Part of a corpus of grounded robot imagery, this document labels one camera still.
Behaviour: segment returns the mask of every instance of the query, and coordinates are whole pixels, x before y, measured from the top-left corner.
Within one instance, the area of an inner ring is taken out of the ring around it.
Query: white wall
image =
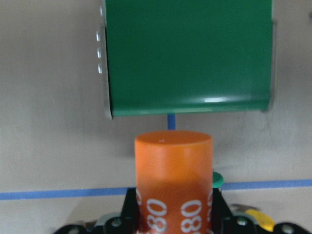
[[[0,1],[0,193],[135,186],[135,136],[166,128],[165,116],[104,117],[100,3]],[[275,1],[271,111],[177,116],[179,129],[214,137],[214,168],[227,182],[312,178],[310,11],[310,0]],[[50,233],[118,211],[122,199],[0,201],[0,233]]]

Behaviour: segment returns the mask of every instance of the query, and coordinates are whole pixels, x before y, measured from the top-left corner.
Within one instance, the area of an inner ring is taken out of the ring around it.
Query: blue stripe
[[[168,122],[168,130],[176,129],[176,115],[174,114],[167,115],[167,122]]]
[[[312,186],[312,179],[224,183],[222,190],[277,189]]]
[[[312,187],[312,179],[225,183],[223,191]],[[125,195],[128,188],[72,189],[0,193],[0,200],[29,200],[85,196]]]
[[[128,188],[72,189],[0,193],[0,200],[29,200],[63,197],[125,195]]]

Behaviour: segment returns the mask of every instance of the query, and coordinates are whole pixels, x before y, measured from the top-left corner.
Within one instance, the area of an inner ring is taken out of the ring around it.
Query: black plastic mount
[[[119,217],[91,230],[79,225],[66,225],[54,234],[136,234],[139,216],[136,189],[129,188]],[[214,234],[311,234],[293,223],[277,224],[273,232],[268,232],[245,216],[233,215],[218,189],[213,193],[212,230]]]

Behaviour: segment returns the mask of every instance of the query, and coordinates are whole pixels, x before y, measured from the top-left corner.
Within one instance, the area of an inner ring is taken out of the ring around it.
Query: orange cup
[[[158,131],[135,140],[139,233],[211,233],[213,140]]]

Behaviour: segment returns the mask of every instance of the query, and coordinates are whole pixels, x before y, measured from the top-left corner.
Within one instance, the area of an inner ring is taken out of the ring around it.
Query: bolt
[[[79,234],[79,233],[80,233],[80,231],[79,231],[79,228],[77,228],[77,227],[72,228],[72,229],[68,232],[68,234]]]
[[[243,218],[243,217],[238,217],[237,218],[237,224],[240,226],[246,226],[248,223],[247,219]]]
[[[282,226],[282,231],[283,231],[283,233],[286,233],[286,234],[293,234],[294,233],[293,227],[288,225],[288,224],[284,224]]]
[[[111,225],[114,228],[119,227],[122,224],[121,219],[120,218],[114,218],[114,220],[112,221]]]
[[[102,55],[101,55],[101,49],[100,49],[100,48],[97,49],[97,57],[98,57],[99,59],[102,57]]]
[[[99,34],[99,31],[97,31],[97,41],[100,41],[101,40],[101,36]]]
[[[99,74],[102,74],[102,66],[101,64],[97,65],[97,71]]]

